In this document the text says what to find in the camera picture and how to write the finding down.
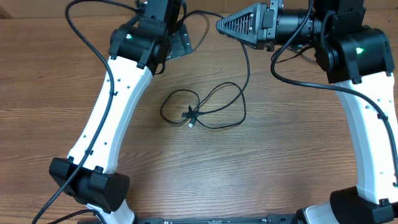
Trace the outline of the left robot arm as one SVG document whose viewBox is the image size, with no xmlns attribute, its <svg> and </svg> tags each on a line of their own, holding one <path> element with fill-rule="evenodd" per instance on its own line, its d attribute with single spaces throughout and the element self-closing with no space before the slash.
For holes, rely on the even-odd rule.
<svg viewBox="0 0 398 224">
<path fill-rule="evenodd" d="M 90 118 L 65 158 L 54 158 L 50 176 L 59 191 L 94 213 L 101 223 L 135 223 L 126 194 L 129 177 L 117 173 L 119 152 L 134 109 L 156 70 L 180 43 L 183 1 L 148 1 L 114 30 L 106 74 Z"/>
</svg>

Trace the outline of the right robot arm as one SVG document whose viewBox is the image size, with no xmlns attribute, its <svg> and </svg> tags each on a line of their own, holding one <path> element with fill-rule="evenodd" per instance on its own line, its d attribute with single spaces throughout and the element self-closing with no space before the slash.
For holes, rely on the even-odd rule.
<svg viewBox="0 0 398 224">
<path fill-rule="evenodd" d="M 362 1 L 310 1 L 305 10 L 271 1 L 216 23 L 219 33 L 272 51 L 272 63 L 288 47 L 314 48 L 328 79 L 323 88 L 337 94 L 348 121 L 357 184 L 294 215 L 267 217 L 267 223 L 387 223 L 397 218 L 394 61 L 387 35 L 363 24 L 365 12 Z"/>
</svg>

